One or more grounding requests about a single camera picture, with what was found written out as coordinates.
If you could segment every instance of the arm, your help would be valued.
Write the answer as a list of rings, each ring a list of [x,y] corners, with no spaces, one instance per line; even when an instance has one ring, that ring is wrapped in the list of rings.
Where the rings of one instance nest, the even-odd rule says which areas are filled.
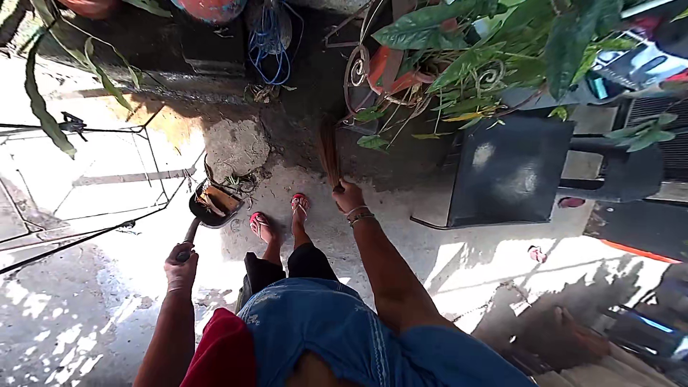
[[[345,213],[365,205],[358,186],[343,179],[341,185],[345,191],[333,192],[332,197]],[[349,215],[349,219],[365,212],[369,212],[367,208],[358,209]],[[375,218],[357,220],[353,228],[363,267],[375,296],[375,307],[386,325],[398,333],[420,325],[455,328],[437,311],[430,295],[387,239]]]
[[[181,251],[192,247],[190,242],[178,244],[165,260],[167,295],[160,307],[158,323],[138,369],[134,387],[179,386],[189,368],[195,349],[191,287],[196,276],[198,254],[192,250],[185,263],[177,262],[176,258]]]

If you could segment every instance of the wristband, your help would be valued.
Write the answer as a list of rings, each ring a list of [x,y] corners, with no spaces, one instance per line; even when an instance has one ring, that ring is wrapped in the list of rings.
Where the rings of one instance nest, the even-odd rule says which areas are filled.
[[[354,223],[358,222],[359,220],[361,220],[363,218],[375,219],[375,214],[370,213],[370,212],[360,213],[360,214],[354,216],[354,218],[349,221],[349,226],[353,227]]]
[[[368,208],[368,206],[367,206],[367,205],[362,205],[362,206],[354,207],[353,210],[347,212],[346,218],[348,219],[348,218],[349,218],[349,215],[351,215],[352,213],[354,213],[354,211],[359,210],[359,209],[363,209],[363,208]]]

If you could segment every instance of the blue shirt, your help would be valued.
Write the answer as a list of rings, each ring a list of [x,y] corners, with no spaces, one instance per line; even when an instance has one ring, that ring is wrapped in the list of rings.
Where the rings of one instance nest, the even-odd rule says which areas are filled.
[[[277,281],[238,316],[253,335],[258,387],[283,386],[304,350],[320,355],[339,379],[365,387],[534,387],[458,329],[418,326],[395,335],[354,289],[336,281]]]

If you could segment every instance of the blue wire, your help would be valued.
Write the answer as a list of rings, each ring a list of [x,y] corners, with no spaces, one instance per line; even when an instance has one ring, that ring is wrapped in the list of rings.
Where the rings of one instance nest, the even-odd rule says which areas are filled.
[[[299,37],[297,48],[294,51],[294,54],[296,54],[296,51],[298,51],[301,45],[301,38],[303,37],[303,18],[284,0],[281,0],[280,4],[284,5],[301,21],[301,36]],[[262,68],[262,61],[269,56],[274,56],[277,61],[277,72],[271,79],[265,75]],[[260,20],[254,23],[253,29],[249,35],[248,58],[256,67],[256,70],[258,70],[258,73],[263,78],[263,82],[269,85],[283,85],[291,75],[292,62],[289,58],[289,54],[287,54],[286,47],[282,43],[279,17],[275,10],[265,5],[263,5]]]

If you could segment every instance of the plastic chair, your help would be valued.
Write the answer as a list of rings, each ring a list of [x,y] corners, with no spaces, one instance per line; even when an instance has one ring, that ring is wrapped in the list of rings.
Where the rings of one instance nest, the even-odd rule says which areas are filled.
[[[574,124],[509,114],[465,129],[444,226],[549,222]]]
[[[663,159],[657,144],[635,152],[601,134],[577,134],[569,149],[604,157],[604,179],[561,179],[557,193],[606,202],[630,202],[656,194],[662,185]]]

